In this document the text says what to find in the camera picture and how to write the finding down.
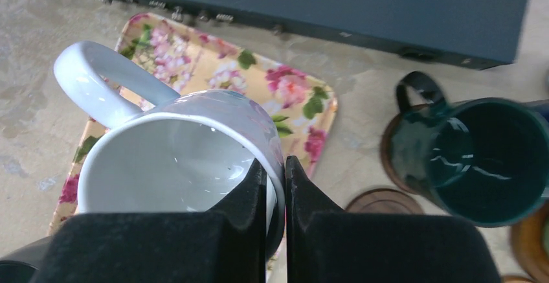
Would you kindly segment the dark green mug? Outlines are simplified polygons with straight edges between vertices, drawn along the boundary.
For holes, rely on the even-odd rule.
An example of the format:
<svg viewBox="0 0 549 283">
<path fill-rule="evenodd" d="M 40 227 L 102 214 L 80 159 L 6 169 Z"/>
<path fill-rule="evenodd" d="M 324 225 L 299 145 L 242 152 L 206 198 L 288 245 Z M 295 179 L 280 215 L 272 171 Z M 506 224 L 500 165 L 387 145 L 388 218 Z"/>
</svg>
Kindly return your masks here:
<svg viewBox="0 0 549 283">
<path fill-rule="evenodd" d="M 51 236 L 27 244 L 4 257 L 1 257 L 1 282 L 33 282 L 44 256 L 50 246 Z"/>
<path fill-rule="evenodd" d="M 479 227 L 511 225 L 548 200 L 548 121 L 504 98 L 450 104 L 427 74 L 395 89 L 388 161 L 413 192 Z"/>
</svg>

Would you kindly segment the navy blue mug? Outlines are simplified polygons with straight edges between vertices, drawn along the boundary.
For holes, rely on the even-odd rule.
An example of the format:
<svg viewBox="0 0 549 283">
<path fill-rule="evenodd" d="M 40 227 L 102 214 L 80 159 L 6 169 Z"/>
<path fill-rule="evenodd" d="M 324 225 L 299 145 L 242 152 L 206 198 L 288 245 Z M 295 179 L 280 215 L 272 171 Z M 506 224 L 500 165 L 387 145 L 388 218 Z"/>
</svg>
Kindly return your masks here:
<svg viewBox="0 0 549 283">
<path fill-rule="evenodd" d="M 538 112 L 547 122 L 549 122 L 549 100 L 536 100 L 529 102 L 528 105 Z"/>
</svg>

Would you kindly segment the glossy brown ringed coaster front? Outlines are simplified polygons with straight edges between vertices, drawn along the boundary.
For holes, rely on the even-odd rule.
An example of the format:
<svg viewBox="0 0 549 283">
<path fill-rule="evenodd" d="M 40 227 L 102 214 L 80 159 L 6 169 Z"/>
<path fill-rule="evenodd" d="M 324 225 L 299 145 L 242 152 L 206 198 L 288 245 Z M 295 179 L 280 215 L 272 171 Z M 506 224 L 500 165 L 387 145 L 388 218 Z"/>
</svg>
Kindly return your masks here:
<svg viewBox="0 0 549 283">
<path fill-rule="evenodd" d="M 519 275 L 504 275 L 502 283 L 535 283 L 532 279 Z"/>
</svg>

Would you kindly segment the glossy brown ringed coaster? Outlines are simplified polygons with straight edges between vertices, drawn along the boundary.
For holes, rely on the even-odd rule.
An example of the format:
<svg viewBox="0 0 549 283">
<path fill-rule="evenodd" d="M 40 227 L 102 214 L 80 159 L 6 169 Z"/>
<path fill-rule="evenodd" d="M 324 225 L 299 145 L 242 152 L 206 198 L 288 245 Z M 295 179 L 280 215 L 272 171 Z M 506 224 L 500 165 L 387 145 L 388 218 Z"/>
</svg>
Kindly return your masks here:
<svg viewBox="0 0 549 283">
<path fill-rule="evenodd" d="M 511 249 L 517 263 L 536 282 L 548 282 L 548 202 L 511 226 Z"/>
<path fill-rule="evenodd" d="M 504 275 L 502 283 L 535 283 L 532 279 L 519 275 Z"/>
</svg>

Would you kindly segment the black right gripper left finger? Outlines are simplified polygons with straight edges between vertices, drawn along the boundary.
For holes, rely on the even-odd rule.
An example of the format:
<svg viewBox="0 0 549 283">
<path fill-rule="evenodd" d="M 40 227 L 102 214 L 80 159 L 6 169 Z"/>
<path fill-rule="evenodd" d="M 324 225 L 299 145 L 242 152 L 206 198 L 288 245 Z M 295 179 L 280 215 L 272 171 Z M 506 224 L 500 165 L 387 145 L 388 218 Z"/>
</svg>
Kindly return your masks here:
<svg viewBox="0 0 549 283">
<path fill-rule="evenodd" d="M 34 282 L 264 282 L 267 174 L 205 212 L 80 214 L 53 237 Z"/>
</svg>

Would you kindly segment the white mug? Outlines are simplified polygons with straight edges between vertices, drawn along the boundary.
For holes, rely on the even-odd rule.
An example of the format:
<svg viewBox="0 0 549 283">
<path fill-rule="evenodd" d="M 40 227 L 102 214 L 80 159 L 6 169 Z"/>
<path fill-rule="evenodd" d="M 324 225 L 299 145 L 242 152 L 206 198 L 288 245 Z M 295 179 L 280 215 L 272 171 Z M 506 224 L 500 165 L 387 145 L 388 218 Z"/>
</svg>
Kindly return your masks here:
<svg viewBox="0 0 549 283">
<path fill-rule="evenodd" d="M 80 213 L 204 212 L 253 162 L 267 173 L 266 251 L 284 233 L 284 156 L 262 106 L 237 92 L 180 95 L 118 52 L 79 41 L 57 57 L 65 94 L 107 128 L 83 163 Z"/>
</svg>

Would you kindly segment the dark green mug back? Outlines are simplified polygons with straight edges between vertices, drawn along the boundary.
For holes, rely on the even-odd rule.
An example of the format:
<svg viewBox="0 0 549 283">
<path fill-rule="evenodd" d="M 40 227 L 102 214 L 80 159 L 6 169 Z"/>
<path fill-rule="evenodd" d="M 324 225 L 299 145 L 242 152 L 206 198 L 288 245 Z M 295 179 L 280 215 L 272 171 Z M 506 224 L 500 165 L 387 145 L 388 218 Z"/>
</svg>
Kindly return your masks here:
<svg viewBox="0 0 549 283">
<path fill-rule="evenodd" d="M 427 74 L 395 89 L 388 161 L 413 192 L 479 227 L 511 225 L 548 200 L 548 121 L 504 98 L 450 104 Z"/>
</svg>

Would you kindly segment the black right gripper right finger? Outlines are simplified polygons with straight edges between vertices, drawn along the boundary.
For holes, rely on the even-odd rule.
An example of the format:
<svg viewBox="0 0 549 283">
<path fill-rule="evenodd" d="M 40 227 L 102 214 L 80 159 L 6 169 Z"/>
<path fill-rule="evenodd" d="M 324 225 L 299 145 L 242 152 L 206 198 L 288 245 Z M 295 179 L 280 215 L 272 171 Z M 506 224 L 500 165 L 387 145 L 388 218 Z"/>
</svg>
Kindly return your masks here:
<svg viewBox="0 0 549 283">
<path fill-rule="evenodd" d="M 289 282 L 500 282 L 481 233 L 461 218 L 346 212 L 286 159 Z"/>
</svg>

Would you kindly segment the dark green mug front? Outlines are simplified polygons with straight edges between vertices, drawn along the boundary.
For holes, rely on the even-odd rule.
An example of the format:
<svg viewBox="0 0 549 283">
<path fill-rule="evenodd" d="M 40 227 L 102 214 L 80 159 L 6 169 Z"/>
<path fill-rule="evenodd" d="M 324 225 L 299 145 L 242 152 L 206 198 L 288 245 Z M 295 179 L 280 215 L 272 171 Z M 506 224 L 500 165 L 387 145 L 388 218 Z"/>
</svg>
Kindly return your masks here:
<svg viewBox="0 0 549 283">
<path fill-rule="evenodd" d="M 44 256 L 50 246 L 51 236 L 27 244 L 4 257 L 1 257 L 1 282 L 33 282 Z"/>
</svg>

